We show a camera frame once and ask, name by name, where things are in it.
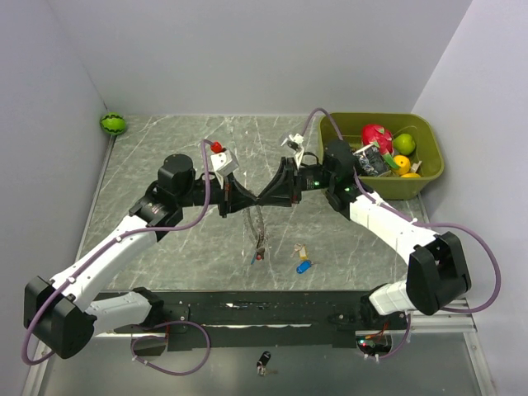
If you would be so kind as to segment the blue tagged key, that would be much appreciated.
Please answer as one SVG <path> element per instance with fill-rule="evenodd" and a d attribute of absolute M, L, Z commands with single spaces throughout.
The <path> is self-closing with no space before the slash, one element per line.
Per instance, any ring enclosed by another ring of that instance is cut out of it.
<path fill-rule="evenodd" d="M 296 272 L 298 274 L 305 273 L 308 269 L 310 269 L 313 266 L 313 263 L 310 260 L 302 261 L 297 267 Z"/>

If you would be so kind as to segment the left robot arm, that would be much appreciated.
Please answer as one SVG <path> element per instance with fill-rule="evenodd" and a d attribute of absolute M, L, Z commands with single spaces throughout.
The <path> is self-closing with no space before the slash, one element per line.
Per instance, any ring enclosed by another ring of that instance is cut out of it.
<path fill-rule="evenodd" d="M 37 276 L 26 284 L 26 339 L 36 337 L 51 354 L 68 359 L 101 332 L 133 323 L 146 332 L 161 326 L 163 303 L 145 288 L 101 302 L 95 298 L 141 252 L 168 233 L 199 223 L 194 219 L 182 224 L 184 208 L 199 206 L 206 212 L 211 205 L 217 205 L 222 215 L 228 215 L 255 202 L 249 191 L 236 184 L 233 173 L 238 160 L 231 151 L 223 149 L 202 158 L 205 173 L 197 177 L 190 157 L 168 156 L 158 169 L 156 180 L 107 237 L 50 279 Z"/>

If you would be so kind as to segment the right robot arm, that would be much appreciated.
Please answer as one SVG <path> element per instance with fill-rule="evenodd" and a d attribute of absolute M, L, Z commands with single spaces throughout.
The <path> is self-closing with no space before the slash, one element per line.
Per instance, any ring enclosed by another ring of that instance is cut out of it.
<path fill-rule="evenodd" d="M 407 264 L 405 280 L 373 289 L 361 307 L 361 321 L 380 328 L 389 315 L 417 310 L 433 315 L 471 287 L 460 240 L 451 232 L 438 234 L 394 213 L 381 196 L 359 180 L 363 173 L 350 145 L 334 139 L 323 150 L 323 161 L 305 166 L 303 137 L 289 135 L 283 145 L 293 149 L 257 196 L 258 205 L 291 206 L 305 191 L 323 190 L 330 206 L 346 219 L 368 229 Z"/>

